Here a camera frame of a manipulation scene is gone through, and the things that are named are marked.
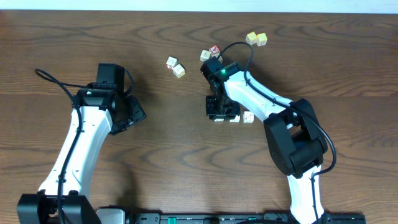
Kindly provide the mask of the yellow edged airplane block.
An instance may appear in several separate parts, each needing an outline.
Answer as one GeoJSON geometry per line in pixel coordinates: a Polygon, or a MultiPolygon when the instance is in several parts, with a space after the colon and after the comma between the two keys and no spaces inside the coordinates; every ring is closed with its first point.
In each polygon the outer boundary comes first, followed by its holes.
{"type": "Polygon", "coordinates": [[[245,111],[243,114],[243,123],[253,123],[254,122],[254,114],[250,111],[245,111]]]}

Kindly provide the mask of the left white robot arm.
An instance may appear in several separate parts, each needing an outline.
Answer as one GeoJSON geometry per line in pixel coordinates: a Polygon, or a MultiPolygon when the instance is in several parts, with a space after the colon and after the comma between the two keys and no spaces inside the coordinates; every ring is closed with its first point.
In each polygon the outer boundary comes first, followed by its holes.
{"type": "Polygon", "coordinates": [[[146,118],[132,87],[129,71],[113,63],[98,65],[95,82],[80,85],[72,102],[70,128],[48,177],[35,194],[22,194],[17,204],[20,223],[133,223],[123,208],[95,210],[90,184],[104,140],[146,118]]]}

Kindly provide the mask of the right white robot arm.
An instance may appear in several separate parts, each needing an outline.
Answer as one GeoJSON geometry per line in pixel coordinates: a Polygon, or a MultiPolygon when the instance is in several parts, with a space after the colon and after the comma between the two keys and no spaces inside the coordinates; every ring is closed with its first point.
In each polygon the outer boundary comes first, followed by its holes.
{"type": "Polygon", "coordinates": [[[273,93],[237,62],[223,66],[212,57],[200,71],[213,93],[206,97],[206,115],[213,121],[232,120],[244,106],[260,119],[271,158],[288,178],[291,214],[299,223],[319,221],[325,211],[315,173],[328,148],[311,104],[273,93]]]}

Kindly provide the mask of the blue edged pencil block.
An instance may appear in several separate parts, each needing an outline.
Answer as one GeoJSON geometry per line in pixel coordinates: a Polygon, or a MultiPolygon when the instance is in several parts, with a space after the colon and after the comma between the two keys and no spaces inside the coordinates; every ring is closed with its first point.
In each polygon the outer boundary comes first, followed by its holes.
{"type": "Polygon", "coordinates": [[[233,119],[231,119],[229,122],[230,123],[238,123],[238,122],[240,122],[240,119],[241,119],[241,117],[240,117],[240,115],[236,115],[233,119]]]}

